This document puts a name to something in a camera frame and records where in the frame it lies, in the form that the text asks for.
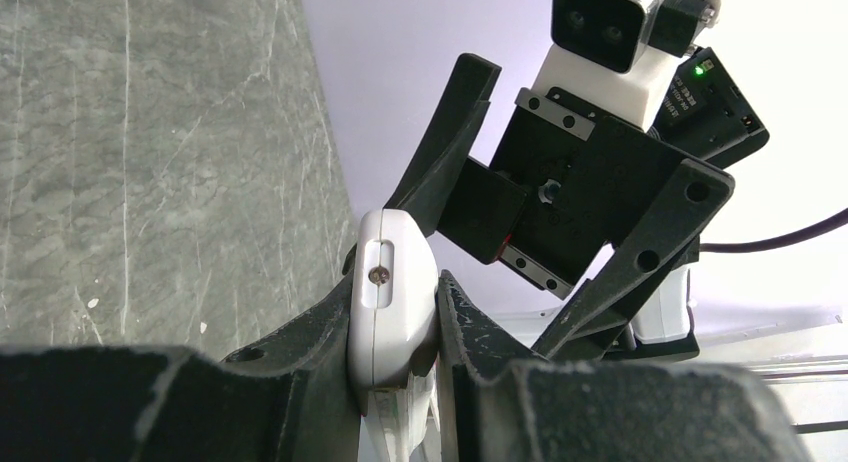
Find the white AC remote control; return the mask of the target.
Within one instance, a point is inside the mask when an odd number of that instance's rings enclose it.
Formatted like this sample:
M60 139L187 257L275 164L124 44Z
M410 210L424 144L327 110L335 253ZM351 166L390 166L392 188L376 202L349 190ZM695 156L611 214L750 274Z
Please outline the white AC remote control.
M407 461L438 414L438 269L412 216L360 223L347 341L349 382L381 461Z

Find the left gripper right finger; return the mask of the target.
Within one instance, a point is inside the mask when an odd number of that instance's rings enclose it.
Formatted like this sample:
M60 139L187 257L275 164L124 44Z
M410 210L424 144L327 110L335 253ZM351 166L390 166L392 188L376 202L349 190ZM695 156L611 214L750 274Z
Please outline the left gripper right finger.
M437 289L446 461L806 461L778 397L716 364L551 362Z

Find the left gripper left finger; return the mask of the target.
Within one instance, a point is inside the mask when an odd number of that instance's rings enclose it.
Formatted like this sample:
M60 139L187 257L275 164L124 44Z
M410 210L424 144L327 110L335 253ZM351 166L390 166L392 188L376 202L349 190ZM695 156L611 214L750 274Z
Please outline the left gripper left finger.
M185 346L5 346L5 461L353 461L352 281L215 361Z

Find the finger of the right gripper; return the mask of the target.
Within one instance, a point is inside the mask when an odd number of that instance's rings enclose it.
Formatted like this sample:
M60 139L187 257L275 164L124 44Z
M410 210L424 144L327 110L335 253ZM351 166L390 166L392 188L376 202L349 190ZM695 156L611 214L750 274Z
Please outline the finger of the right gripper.
M601 359L734 186L729 174L683 160L597 277L577 290L532 350L551 361Z
M422 139L383 205L402 210L429 237L436 232L484 265L503 246L503 178L470 158L501 68L461 54Z

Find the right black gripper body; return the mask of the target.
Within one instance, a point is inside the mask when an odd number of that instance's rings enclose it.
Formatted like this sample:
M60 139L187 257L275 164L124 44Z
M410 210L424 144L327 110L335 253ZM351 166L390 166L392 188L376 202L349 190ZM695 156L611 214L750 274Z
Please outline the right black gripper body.
M602 247L632 235L682 159L562 89L523 88L491 162L464 163L438 230L564 299Z

